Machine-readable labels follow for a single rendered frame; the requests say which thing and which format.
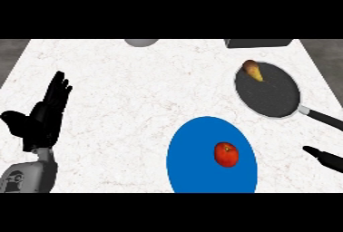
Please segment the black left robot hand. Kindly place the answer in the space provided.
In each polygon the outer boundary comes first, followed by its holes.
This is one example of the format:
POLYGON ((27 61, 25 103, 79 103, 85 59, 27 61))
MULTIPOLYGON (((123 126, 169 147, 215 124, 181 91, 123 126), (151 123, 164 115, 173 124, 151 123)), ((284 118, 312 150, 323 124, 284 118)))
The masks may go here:
POLYGON ((22 138, 25 152, 39 148, 52 148, 56 144, 71 90, 73 86, 65 79, 65 73, 58 71, 51 80, 45 98, 36 104, 30 115, 18 111, 5 111, 0 114, 11 134, 22 138))

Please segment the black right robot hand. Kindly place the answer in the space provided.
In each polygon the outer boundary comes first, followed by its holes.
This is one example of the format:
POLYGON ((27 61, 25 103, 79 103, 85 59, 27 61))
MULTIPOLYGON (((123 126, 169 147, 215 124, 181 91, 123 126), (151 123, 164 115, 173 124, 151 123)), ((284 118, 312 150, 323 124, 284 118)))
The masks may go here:
POLYGON ((320 151, 317 148, 311 146, 305 146, 303 150, 314 156, 314 158, 318 160, 318 162, 323 164, 324 167, 343 173, 343 158, 342 157, 339 157, 337 155, 326 151, 320 151))

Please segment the dark grey frying pan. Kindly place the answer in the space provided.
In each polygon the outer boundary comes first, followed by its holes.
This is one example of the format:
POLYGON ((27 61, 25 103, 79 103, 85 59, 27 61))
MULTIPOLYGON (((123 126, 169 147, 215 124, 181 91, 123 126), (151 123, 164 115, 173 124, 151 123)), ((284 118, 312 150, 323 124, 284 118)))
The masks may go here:
POLYGON ((292 75, 272 63, 258 63, 265 79, 262 82, 247 75, 243 65, 235 74, 235 91, 249 108, 258 114, 275 119, 283 119, 300 112, 343 131, 342 120, 302 104, 300 89, 292 75))

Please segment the blue oval plate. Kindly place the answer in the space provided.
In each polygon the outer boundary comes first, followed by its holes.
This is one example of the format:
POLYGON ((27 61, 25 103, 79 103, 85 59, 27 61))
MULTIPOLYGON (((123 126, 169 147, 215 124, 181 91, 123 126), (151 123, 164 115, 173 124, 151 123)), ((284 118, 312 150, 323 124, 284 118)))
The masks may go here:
POLYGON ((166 157, 167 176, 176 193, 253 193, 258 162, 250 142, 240 129, 224 119, 198 117, 181 127, 166 157), (238 161, 225 167, 215 159, 215 148, 229 143, 238 161))

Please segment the yellow brown pear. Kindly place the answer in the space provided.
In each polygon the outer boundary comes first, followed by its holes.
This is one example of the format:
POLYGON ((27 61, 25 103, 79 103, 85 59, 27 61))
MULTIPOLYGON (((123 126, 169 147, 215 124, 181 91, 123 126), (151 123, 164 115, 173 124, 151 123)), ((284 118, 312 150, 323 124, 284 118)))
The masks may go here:
POLYGON ((262 76, 262 72, 260 72, 260 68, 259 68, 259 63, 255 62, 253 60, 247 60, 243 63, 243 69, 247 73, 247 75, 258 81, 262 82, 263 76, 262 76))

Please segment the red apple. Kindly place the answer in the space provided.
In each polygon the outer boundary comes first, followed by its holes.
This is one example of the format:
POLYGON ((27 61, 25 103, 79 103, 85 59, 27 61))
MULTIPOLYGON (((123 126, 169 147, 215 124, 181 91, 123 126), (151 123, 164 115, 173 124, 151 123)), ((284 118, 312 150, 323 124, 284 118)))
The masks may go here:
POLYGON ((215 146, 215 160, 226 167, 232 168, 238 163, 238 149, 229 142, 219 142, 215 146))

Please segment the grey round object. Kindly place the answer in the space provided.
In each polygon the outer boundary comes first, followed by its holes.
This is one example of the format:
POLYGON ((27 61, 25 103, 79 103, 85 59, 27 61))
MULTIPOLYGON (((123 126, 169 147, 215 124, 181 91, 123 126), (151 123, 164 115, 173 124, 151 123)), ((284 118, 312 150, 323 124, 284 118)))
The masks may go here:
POLYGON ((148 47, 157 43, 157 39, 126 39, 124 41, 133 47, 148 47))

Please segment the dark grey box appliance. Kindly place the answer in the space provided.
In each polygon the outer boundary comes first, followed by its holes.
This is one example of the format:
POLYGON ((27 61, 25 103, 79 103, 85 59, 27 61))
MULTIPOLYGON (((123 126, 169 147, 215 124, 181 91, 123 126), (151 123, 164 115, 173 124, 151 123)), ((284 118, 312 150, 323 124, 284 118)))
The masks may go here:
POLYGON ((228 48, 281 47, 292 41, 292 39, 225 39, 225 45, 228 48))

